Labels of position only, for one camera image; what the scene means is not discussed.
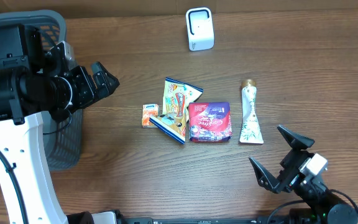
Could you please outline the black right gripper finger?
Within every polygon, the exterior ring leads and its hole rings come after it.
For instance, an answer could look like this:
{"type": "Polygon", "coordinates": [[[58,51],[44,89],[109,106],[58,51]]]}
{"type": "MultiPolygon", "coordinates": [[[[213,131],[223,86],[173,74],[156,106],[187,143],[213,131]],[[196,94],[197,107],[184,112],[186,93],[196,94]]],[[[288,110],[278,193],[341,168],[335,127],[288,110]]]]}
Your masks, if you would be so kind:
{"type": "Polygon", "coordinates": [[[250,163],[254,169],[258,184],[265,190],[271,191],[275,194],[280,193],[277,187],[280,185],[279,180],[274,177],[261,163],[253,157],[249,157],[250,163]]]}
{"type": "Polygon", "coordinates": [[[294,150],[306,150],[315,143],[314,139],[294,133],[281,124],[277,126],[277,129],[288,145],[294,150]]]}

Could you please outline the white tube gold cap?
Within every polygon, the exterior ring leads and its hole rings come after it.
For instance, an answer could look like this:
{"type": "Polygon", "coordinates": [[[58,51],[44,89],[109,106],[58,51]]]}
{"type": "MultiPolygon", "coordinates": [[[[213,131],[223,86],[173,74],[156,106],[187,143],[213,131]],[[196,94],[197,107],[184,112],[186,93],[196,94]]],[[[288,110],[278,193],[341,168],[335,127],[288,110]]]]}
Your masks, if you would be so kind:
{"type": "Polygon", "coordinates": [[[255,101],[257,88],[254,80],[244,80],[241,84],[242,127],[239,142],[246,144],[263,144],[264,140],[256,115],[255,101]]]}

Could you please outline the orange white tissue pack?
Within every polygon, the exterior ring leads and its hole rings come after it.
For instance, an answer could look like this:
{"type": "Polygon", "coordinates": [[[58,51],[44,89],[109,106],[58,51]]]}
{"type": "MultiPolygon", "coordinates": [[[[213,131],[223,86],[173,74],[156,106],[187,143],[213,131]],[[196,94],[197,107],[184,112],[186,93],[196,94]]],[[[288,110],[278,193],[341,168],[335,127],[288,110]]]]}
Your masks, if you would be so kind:
{"type": "Polygon", "coordinates": [[[142,107],[141,125],[143,128],[155,128],[155,125],[150,122],[151,117],[157,117],[159,113],[158,104],[146,104],[142,107]]]}

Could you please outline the yellow snack bag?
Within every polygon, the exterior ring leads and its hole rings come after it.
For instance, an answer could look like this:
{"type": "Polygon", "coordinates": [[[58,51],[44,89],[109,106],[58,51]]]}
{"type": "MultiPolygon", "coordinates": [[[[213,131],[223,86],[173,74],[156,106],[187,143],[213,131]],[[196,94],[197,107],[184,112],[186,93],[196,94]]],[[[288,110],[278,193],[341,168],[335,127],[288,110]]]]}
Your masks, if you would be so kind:
{"type": "Polygon", "coordinates": [[[186,124],[189,120],[188,106],[203,94],[203,89],[167,77],[165,79],[162,114],[149,121],[180,144],[186,140],[186,124]]]}

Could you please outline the red purple pad package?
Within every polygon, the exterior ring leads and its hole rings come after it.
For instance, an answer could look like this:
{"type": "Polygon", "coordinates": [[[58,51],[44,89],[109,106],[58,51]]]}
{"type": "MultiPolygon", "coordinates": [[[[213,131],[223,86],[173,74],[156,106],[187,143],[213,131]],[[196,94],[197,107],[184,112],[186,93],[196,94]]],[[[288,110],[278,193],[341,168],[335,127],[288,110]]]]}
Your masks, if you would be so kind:
{"type": "Polygon", "coordinates": [[[193,142],[224,142],[232,137],[229,102],[190,103],[189,139],[193,142]]]}

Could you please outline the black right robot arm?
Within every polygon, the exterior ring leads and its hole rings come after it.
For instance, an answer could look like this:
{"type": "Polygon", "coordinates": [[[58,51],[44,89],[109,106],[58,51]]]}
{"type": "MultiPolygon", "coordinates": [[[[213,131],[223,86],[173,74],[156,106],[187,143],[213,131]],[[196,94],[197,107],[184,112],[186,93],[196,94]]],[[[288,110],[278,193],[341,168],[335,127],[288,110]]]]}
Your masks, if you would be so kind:
{"type": "Polygon", "coordinates": [[[263,223],[357,223],[358,206],[348,195],[326,186],[322,173],[328,160],[308,152],[314,140],[277,126],[291,147],[274,177],[261,163],[251,157],[258,184],[275,194],[294,192],[299,200],[287,202],[273,210],[263,223]]]}

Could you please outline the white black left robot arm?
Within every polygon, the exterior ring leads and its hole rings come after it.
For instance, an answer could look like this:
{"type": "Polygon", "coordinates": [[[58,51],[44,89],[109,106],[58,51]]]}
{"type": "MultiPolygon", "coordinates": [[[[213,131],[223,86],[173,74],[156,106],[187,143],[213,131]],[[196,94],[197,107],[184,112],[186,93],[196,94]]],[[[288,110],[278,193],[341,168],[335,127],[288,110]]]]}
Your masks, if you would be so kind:
{"type": "Polygon", "coordinates": [[[30,25],[0,26],[0,186],[11,223],[116,223],[113,211],[65,215],[44,149],[43,112],[69,126],[73,113],[109,97],[119,81],[101,63],[69,68],[63,47],[30,25]]]}

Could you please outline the white barcode scanner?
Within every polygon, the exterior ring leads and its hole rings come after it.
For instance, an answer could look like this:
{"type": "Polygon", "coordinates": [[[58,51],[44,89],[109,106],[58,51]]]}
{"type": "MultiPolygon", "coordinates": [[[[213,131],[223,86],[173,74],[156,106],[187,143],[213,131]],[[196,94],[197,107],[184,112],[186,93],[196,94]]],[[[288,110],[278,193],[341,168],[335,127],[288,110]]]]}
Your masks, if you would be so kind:
{"type": "Polygon", "coordinates": [[[214,27],[211,10],[207,7],[189,9],[185,15],[190,51],[212,49],[214,27]]]}

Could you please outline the grey plastic shopping basket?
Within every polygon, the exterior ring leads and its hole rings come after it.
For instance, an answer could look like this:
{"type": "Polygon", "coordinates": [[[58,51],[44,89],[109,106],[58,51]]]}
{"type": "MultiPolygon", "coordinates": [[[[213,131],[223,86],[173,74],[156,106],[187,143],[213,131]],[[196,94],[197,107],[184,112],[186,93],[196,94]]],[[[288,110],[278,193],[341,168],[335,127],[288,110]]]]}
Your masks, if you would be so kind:
{"type": "MultiPolygon", "coordinates": [[[[67,26],[64,18],[52,10],[6,12],[0,14],[0,26],[11,24],[31,25],[47,34],[55,43],[67,39],[67,26]]],[[[71,124],[59,133],[50,134],[64,126],[51,119],[49,112],[42,113],[44,149],[50,170],[65,170],[75,166],[81,154],[83,111],[72,113],[71,124]]]]}

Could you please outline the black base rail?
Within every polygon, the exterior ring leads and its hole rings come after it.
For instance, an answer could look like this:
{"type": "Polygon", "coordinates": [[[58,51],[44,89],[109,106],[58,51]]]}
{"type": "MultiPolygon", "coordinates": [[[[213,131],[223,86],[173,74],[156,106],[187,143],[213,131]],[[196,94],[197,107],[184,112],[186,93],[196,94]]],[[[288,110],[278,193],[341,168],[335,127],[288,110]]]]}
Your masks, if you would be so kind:
{"type": "Polygon", "coordinates": [[[117,218],[117,224],[278,224],[288,223],[286,216],[277,216],[271,218],[269,222],[268,217],[259,216],[257,218],[194,218],[194,219],[153,219],[149,217],[132,217],[132,218],[117,218]]]}

